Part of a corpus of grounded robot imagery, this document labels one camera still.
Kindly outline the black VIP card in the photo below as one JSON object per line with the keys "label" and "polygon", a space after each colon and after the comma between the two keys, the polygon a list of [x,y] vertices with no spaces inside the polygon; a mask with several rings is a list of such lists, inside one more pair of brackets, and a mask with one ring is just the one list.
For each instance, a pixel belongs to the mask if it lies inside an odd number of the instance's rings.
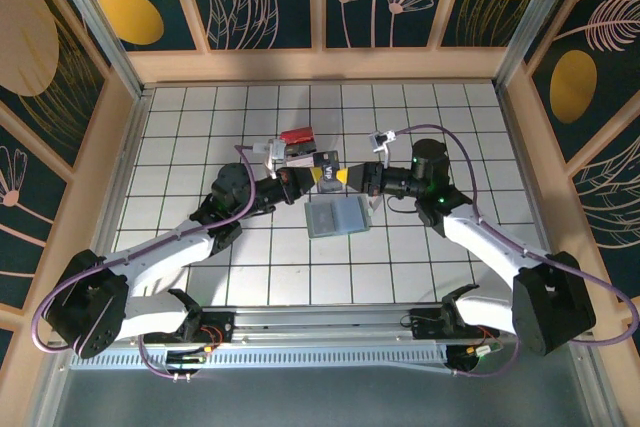
{"label": "black VIP card", "polygon": [[321,194],[337,193],[343,190],[343,183],[338,179],[340,170],[338,152],[335,150],[319,154],[318,166],[321,168],[321,178],[318,181],[318,192]]}

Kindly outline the green card holder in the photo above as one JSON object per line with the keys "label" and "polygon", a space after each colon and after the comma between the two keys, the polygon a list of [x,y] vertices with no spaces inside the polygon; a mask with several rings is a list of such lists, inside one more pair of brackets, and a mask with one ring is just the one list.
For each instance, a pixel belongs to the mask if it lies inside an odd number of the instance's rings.
{"label": "green card holder", "polygon": [[311,239],[356,234],[371,227],[366,202],[357,196],[307,202],[305,218]]}

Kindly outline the aluminium table side rail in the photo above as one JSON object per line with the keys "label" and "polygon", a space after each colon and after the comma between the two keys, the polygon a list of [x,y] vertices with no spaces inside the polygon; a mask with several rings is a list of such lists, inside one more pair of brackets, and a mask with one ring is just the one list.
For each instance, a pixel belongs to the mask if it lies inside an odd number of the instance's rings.
{"label": "aluminium table side rail", "polygon": [[569,252],[571,195],[551,126],[528,91],[502,89],[498,99],[523,175],[539,243],[552,253]]}
{"label": "aluminium table side rail", "polygon": [[145,88],[132,105],[123,138],[116,155],[114,169],[106,190],[100,216],[96,224],[90,248],[97,254],[109,254],[114,245],[119,219],[124,206],[133,165],[143,135],[144,124],[149,113],[154,89]]}

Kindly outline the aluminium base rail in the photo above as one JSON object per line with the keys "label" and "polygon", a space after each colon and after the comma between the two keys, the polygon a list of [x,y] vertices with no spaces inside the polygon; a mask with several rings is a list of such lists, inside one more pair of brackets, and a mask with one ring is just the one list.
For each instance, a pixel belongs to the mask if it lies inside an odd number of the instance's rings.
{"label": "aluminium base rail", "polygon": [[[595,317],[590,307],[579,310],[535,311],[530,305],[513,306],[496,299],[472,296],[454,302],[424,304],[415,308],[441,308],[451,313],[464,326],[489,327],[517,336],[532,349],[548,353],[592,328]],[[365,309],[344,310],[330,307],[300,310],[279,308],[256,312],[230,310],[235,314],[233,335],[242,329],[259,331],[327,329],[381,329],[383,327],[411,330],[409,310]],[[203,311],[224,310],[203,308],[190,300],[182,301],[178,293],[167,298],[135,298],[123,306],[111,299],[97,307],[55,305],[48,309],[46,321],[76,354],[91,358],[121,339],[161,332],[175,332],[190,315]]]}

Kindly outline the plain red card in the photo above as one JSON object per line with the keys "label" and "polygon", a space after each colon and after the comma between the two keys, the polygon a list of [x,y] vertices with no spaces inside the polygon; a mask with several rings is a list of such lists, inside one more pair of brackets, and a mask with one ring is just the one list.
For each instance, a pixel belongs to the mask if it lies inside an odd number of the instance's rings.
{"label": "plain red card", "polygon": [[283,131],[279,138],[286,145],[295,145],[299,143],[307,143],[314,140],[314,133],[311,127],[302,127]]}

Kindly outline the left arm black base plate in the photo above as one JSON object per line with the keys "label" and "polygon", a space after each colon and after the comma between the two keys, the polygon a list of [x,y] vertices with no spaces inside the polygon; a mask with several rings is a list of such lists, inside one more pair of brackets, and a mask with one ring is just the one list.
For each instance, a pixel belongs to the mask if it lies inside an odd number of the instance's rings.
{"label": "left arm black base plate", "polygon": [[203,311],[188,316],[180,327],[171,333],[144,335],[146,344],[216,344],[230,343],[235,329],[233,312]]}

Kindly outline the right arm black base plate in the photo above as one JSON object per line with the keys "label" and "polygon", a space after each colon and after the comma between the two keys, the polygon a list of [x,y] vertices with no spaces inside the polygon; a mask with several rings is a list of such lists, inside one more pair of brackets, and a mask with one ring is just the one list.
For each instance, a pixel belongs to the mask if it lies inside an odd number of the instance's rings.
{"label": "right arm black base plate", "polygon": [[415,340],[471,340],[500,337],[489,327],[460,325],[454,316],[441,308],[415,308],[408,314],[408,326]]}

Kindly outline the aluminium corner post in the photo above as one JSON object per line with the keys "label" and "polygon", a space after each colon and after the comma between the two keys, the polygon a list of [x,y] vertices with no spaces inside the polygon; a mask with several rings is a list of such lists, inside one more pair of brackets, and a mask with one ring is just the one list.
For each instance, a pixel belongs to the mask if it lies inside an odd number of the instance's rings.
{"label": "aluminium corner post", "polygon": [[505,57],[494,78],[496,95],[501,98],[536,35],[558,0],[531,0],[508,44]]}
{"label": "aluminium corner post", "polygon": [[87,26],[127,90],[136,100],[139,100],[143,95],[144,84],[136,73],[122,43],[111,28],[98,0],[73,0],[73,3],[86,19]]}

